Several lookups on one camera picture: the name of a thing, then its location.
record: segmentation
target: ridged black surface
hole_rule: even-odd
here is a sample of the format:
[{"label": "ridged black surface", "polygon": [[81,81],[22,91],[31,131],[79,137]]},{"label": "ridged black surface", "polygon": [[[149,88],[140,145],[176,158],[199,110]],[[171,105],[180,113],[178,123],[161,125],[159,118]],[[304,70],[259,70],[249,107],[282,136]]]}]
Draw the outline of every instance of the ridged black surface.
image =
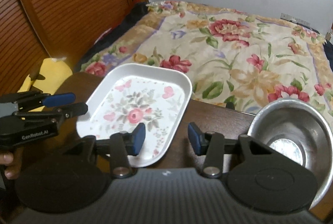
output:
[{"label": "ridged black surface", "polygon": [[195,169],[140,169],[115,180],[103,197],[76,212],[51,215],[27,209],[13,224],[307,224],[321,223],[308,211],[268,215],[244,207],[217,179]]}]

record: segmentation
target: dark blanket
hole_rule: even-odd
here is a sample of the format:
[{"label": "dark blanket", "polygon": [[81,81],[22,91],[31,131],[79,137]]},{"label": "dark blanket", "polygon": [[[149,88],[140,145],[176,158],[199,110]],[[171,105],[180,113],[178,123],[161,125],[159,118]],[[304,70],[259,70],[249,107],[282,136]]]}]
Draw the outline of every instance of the dark blanket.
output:
[{"label": "dark blanket", "polygon": [[81,70],[82,64],[87,63],[96,53],[110,47],[116,40],[118,40],[130,28],[132,28],[142,17],[144,17],[148,13],[148,7],[146,4],[146,2],[139,2],[135,4],[131,12],[124,18],[120,25],[104,35],[95,43],[93,47],[88,50],[88,52],[74,67],[74,72],[79,72]]},{"label": "dark blanket", "polygon": [[326,44],[324,44],[324,51],[327,59],[330,62],[331,70],[333,71],[333,45],[331,44],[330,41],[326,40]]}]

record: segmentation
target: human hand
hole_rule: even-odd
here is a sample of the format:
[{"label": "human hand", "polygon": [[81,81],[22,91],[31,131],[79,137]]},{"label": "human hand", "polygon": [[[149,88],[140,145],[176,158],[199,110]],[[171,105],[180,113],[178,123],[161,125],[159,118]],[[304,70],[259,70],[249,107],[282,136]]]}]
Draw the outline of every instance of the human hand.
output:
[{"label": "human hand", "polygon": [[0,165],[7,166],[5,176],[7,179],[17,179],[21,172],[23,147],[17,148],[13,153],[0,152]]}]

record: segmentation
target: white tray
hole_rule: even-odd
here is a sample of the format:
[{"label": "white tray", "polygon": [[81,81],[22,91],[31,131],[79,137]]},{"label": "white tray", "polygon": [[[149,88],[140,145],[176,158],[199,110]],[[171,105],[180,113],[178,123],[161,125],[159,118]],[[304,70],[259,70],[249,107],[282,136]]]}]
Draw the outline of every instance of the white tray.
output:
[{"label": "white tray", "polygon": [[181,72],[135,63],[112,70],[87,101],[88,112],[80,116],[80,137],[108,139],[120,131],[146,126],[138,156],[129,156],[133,167],[158,161],[167,151],[189,103],[192,84]]}]

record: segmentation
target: floral bedspread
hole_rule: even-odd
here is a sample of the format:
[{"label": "floral bedspread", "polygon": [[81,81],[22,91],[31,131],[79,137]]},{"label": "floral bedspread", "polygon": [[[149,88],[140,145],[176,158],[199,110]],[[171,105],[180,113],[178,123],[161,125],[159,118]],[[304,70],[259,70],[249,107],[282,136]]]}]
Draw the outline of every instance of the floral bedspread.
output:
[{"label": "floral bedspread", "polygon": [[310,103],[333,126],[333,73],[322,35],[227,8],[164,1],[82,71],[105,76],[123,63],[186,73],[192,98],[257,113],[281,97]]}]

